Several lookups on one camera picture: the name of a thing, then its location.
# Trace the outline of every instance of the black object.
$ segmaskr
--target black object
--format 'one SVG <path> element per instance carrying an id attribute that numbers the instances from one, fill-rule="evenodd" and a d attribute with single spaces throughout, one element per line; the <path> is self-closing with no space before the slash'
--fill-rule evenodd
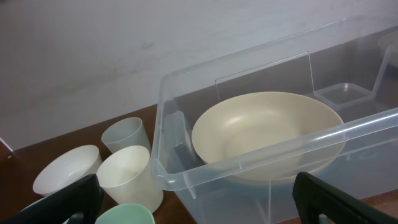
<path id="1" fill-rule="evenodd" d="M 307 172 L 298 173 L 293 198 L 303 224 L 325 223 L 324 215 L 336 224 L 398 224 L 386 215 Z"/>
<path id="2" fill-rule="evenodd" d="M 68 218 L 68 224 L 94 224 L 103 196 L 97 176 L 89 174 L 2 224 L 61 224 Z"/>

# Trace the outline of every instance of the light green bowl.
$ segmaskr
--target light green bowl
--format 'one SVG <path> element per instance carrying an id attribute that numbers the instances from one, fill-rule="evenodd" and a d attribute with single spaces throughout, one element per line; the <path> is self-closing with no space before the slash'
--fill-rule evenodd
<path id="1" fill-rule="evenodd" d="M 108 210 L 95 224 L 155 224 L 155 220 L 146 207 L 129 203 Z"/>

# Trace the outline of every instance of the clear plastic container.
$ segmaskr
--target clear plastic container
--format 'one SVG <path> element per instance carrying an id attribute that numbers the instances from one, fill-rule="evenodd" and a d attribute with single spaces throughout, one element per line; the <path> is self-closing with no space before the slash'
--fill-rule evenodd
<path id="1" fill-rule="evenodd" d="M 356 198 L 398 189 L 398 69 L 389 65 L 398 47 L 383 55 L 377 44 L 397 25 L 397 18 L 343 19 L 166 75 L 152 177 L 177 194 L 197 223 L 206 224 L 297 217 L 293 182 L 280 179 L 320 164 L 326 166 L 314 175 Z M 259 91 L 307 95 L 331 106 L 345 123 L 204 164 L 191 142 L 196 120 L 223 100 Z M 311 160 L 337 144 L 344 145 L 337 156 Z M 268 150 L 283 153 L 270 156 Z M 234 178 L 295 156 L 309 159 L 263 182 Z"/>

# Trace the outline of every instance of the cream bowl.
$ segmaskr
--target cream bowl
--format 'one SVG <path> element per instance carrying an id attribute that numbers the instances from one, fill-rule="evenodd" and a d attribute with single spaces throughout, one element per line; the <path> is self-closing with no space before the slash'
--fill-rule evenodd
<path id="1" fill-rule="evenodd" d="M 33 183 L 33 191 L 44 197 L 52 195 L 88 174 L 95 174 L 101 163 L 100 152 L 96 146 L 72 149 L 41 171 Z"/>
<path id="2" fill-rule="evenodd" d="M 222 101 L 203 113 L 193 127 L 192 144 L 203 162 L 209 164 L 339 124 L 343 124 L 343 120 L 336 112 L 307 96 L 282 92 L 250 93 Z M 269 156 L 284 155 L 277 157 L 279 162 L 231 178 L 245 183 L 249 180 L 250 183 L 267 182 L 298 166 L 335 156 L 343 146 L 328 146 L 304 157 L 295 156 L 300 154 L 298 151 L 266 151 Z M 312 165 L 307 171 L 318 172 L 330 162 Z M 294 172 L 279 177 L 279 182 L 293 181 Z"/>

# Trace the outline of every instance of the white wall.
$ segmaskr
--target white wall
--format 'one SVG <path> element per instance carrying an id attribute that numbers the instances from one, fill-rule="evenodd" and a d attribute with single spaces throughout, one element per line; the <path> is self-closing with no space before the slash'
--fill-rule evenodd
<path id="1" fill-rule="evenodd" d="M 394 7 L 394 0 L 1 1 L 0 136 L 18 149 L 84 128 L 157 103 L 166 73 Z"/>

